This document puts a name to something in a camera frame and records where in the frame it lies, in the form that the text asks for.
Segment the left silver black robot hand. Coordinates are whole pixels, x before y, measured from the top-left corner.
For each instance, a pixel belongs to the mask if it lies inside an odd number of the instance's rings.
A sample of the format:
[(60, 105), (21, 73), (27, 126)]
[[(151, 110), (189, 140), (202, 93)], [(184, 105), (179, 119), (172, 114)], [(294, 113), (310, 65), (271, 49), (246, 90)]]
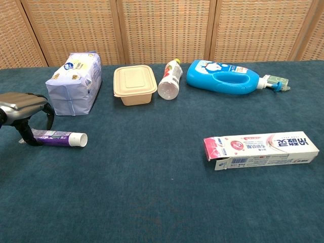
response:
[(12, 126), (31, 146), (42, 146), (32, 133), (29, 119), (43, 111), (47, 115), (47, 129), (51, 129), (55, 112), (48, 99), (40, 94), (7, 92), (1, 94), (1, 126)]

